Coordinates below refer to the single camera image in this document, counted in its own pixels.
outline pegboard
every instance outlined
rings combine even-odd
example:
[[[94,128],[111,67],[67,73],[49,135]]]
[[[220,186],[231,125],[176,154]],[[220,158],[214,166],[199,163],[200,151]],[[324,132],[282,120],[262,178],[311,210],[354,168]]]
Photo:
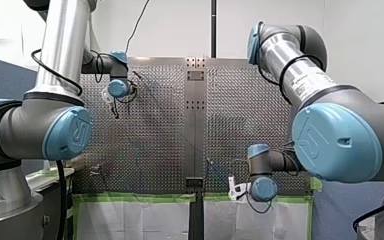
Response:
[[[184,193],[190,161],[202,161],[194,165],[202,169],[194,171],[206,179],[206,191],[226,192],[230,173],[237,182],[247,180],[247,165],[232,160],[245,159],[250,145],[282,147],[289,106],[279,89],[261,79],[245,60],[201,61],[203,82],[193,83],[190,59],[129,59],[129,79],[138,84],[139,92],[132,103],[117,104],[120,119],[114,119],[101,99],[108,76],[101,83],[94,75],[82,76],[94,126],[91,143],[80,157],[84,166],[77,172],[75,192]],[[196,87],[203,83],[204,88]],[[191,94],[199,95],[200,102],[191,102]],[[191,115],[192,107],[196,111]],[[204,119],[202,126],[193,125],[195,131],[191,117]],[[202,144],[196,144],[197,137]],[[275,179],[281,194],[308,194],[305,174],[276,173]]]
[[[262,79],[257,68],[245,60],[208,59],[207,126],[204,141],[208,191],[228,191],[227,177],[246,182],[249,175],[247,149],[267,143],[281,149],[287,142],[289,105],[279,87]],[[275,173],[279,193],[309,194],[310,178],[305,173],[290,176]]]
[[[138,94],[129,104],[117,103],[119,119],[101,98],[108,76],[101,83],[94,75],[82,76],[93,135],[80,159],[84,167],[77,173],[74,190],[183,192],[185,59],[129,61],[129,79],[138,84]]]

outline green border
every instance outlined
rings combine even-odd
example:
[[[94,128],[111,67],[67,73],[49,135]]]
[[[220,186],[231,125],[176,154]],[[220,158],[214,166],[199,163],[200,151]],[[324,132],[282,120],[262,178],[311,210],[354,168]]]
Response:
[[[195,201],[194,194],[133,194],[133,193],[88,193],[73,195],[74,239],[77,240],[80,204],[86,202],[143,202],[143,203],[184,203]]]
[[[86,202],[144,202],[144,203],[184,203],[193,202],[194,194],[133,194],[133,193],[90,193],[76,194],[73,196],[73,221],[74,221],[74,239],[77,239],[79,209],[81,203]],[[225,202],[231,201],[227,193],[205,193],[204,201],[207,202]],[[274,202],[279,203],[299,203],[308,204],[307,217],[307,238],[311,240],[311,230],[313,225],[313,197],[312,196],[277,196]]]

